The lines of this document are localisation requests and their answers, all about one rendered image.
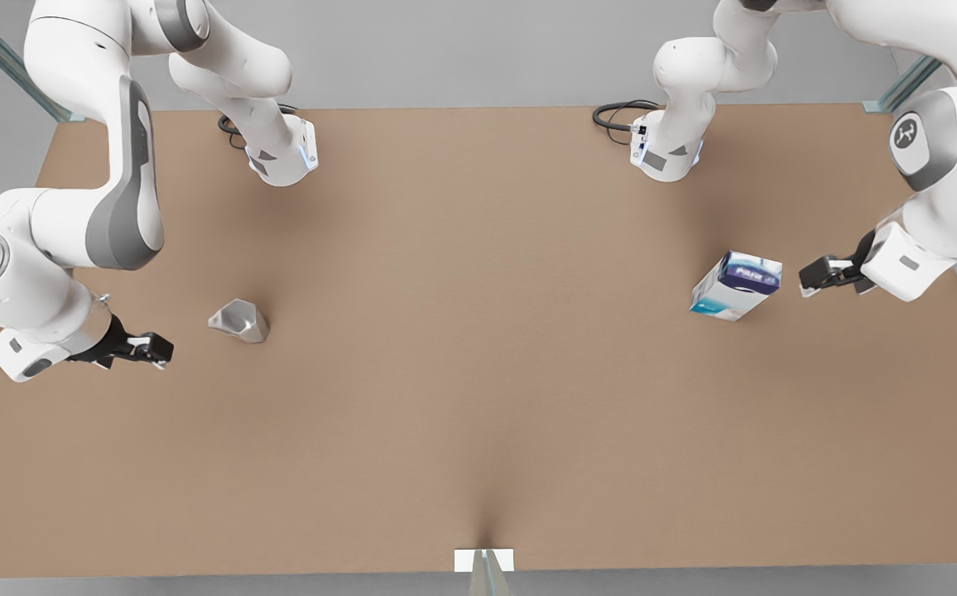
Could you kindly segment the white blue printed carton box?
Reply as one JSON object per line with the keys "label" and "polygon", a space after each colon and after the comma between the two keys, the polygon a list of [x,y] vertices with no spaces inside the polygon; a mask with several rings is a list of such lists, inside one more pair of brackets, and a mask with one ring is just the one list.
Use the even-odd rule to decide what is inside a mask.
{"label": "white blue printed carton box", "polygon": [[691,312],[737,321],[781,287],[781,262],[727,252],[694,287]]}

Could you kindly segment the silver metal cup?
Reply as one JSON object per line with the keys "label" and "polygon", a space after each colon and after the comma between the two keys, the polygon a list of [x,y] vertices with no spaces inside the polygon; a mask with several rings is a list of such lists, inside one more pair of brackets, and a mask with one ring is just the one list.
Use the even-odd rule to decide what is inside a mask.
{"label": "silver metal cup", "polygon": [[269,336],[269,324],[255,303],[240,299],[233,299],[211,315],[209,327],[249,344],[262,343]]}

